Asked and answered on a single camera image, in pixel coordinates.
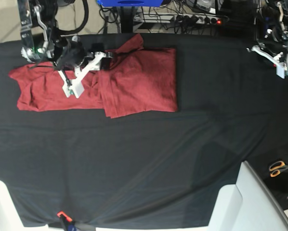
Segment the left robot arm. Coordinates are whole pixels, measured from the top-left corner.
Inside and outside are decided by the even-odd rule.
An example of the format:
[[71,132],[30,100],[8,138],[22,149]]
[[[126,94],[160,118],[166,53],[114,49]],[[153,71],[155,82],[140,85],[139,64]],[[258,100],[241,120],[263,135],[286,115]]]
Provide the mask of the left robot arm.
[[258,0],[256,2],[255,43],[247,48],[276,75],[288,77],[288,0]]

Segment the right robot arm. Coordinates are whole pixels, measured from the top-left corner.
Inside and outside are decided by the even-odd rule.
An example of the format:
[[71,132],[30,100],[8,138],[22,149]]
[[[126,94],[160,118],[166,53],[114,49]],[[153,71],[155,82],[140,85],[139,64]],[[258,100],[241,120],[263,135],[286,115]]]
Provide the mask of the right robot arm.
[[74,30],[60,30],[55,16],[58,8],[72,4],[72,0],[19,0],[17,2],[21,22],[21,55],[33,64],[52,63],[63,80],[66,97],[79,98],[84,92],[83,79],[90,71],[103,69],[104,63],[113,58],[111,52],[87,51],[77,33],[89,18],[88,2],[84,0],[84,17]]

